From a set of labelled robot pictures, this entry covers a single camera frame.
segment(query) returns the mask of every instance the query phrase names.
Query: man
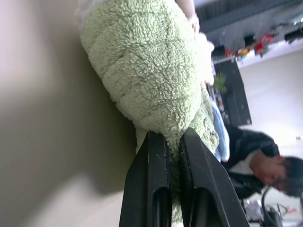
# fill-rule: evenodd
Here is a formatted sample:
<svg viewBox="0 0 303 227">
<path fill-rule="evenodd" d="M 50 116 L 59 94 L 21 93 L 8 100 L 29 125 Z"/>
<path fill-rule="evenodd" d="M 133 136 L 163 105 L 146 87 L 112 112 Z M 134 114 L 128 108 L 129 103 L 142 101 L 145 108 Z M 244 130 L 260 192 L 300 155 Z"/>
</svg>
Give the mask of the man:
<svg viewBox="0 0 303 227">
<path fill-rule="evenodd" d="M 274 140 L 261 132 L 226 125 L 230 137 L 227 170 L 240 199 L 250 197 L 266 186 L 286 195 L 300 197 L 303 192 L 303 160 L 283 157 Z"/>
</svg>

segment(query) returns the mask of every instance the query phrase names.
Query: dark hair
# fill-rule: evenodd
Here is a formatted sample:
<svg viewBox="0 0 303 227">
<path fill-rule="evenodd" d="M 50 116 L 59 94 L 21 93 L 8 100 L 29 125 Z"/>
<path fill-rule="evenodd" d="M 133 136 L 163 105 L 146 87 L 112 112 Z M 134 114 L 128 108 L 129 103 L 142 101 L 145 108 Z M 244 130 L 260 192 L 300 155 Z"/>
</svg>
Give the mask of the dark hair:
<svg viewBox="0 0 303 227">
<path fill-rule="evenodd" d="M 303 160 L 297 157 L 286 157 L 283 163 L 286 169 L 286 180 L 283 182 L 285 193 L 300 197 L 303 192 Z"/>
</svg>

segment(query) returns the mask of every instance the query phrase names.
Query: white wall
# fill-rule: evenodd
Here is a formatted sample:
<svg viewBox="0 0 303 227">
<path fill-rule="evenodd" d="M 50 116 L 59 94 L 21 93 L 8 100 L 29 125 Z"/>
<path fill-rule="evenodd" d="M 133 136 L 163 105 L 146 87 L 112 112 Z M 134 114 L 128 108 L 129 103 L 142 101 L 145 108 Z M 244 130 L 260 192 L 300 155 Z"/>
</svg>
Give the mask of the white wall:
<svg viewBox="0 0 303 227">
<path fill-rule="evenodd" d="M 0 1 L 1 227 L 118 226 L 134 128 L 80 44 L 76 3 Z"/>
<path fill-rule="evenodd" d="M 303 158 L 303 51 L 240 69 L 250 108 L 252 125 L 245 128 L 272 136 L 282 155 Z M 278 192 L 268 202 L 281 202 L 299 210 L 299 201 Z M 299 218 L 299 213 L 288 218 Z"/>
</svg>

